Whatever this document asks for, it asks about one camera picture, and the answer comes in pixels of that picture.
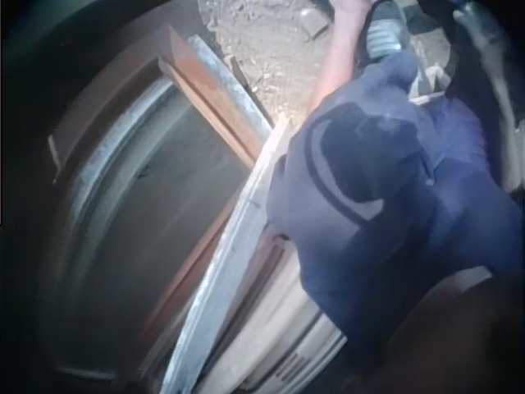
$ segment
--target dirt ground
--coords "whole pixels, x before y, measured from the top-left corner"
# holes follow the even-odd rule
[[[434,20],[422,14],[417,0],[397,0],[404,8],[413,47],[423,68],[449,62],[450,46]],[[328,0],[199,0],[208,30],[224,56],[249,64],[249,88],[272,120],[283,112],[298,127],[305,118],[331,38],[328,29],[311,39],[301,25],[304,9],[326,15]]]

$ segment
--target hand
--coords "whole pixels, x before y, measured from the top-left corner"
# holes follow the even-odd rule
[[[367,15],[372,4],[376,0],[330,0],[330,4],[334,7],[337,14],[345,15]]]

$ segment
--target person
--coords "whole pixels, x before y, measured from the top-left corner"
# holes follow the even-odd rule
[[[304,289],[346,336],[351,372],[364,375],[442,279],[480,266],[523,275],[523,213],[491,176],[467,100],[451,89],[426,107],[409,101],[418,63],[400,8],[331,4],[331,46],[267,212],[297,248]],[[353,80],[365,24],[369,64]]]

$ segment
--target sneaker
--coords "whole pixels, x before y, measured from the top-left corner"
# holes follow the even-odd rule
[[[372,62],[410,48],[410,34],[403,10],[393,0],[380,1],[372,10],[367,30],[367,54]]]

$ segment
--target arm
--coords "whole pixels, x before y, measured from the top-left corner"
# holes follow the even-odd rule
[[[373,0],[331,0],[335,10],[333,36],[308,113],[328,94],[351,81],[359,35],[372,3]]]

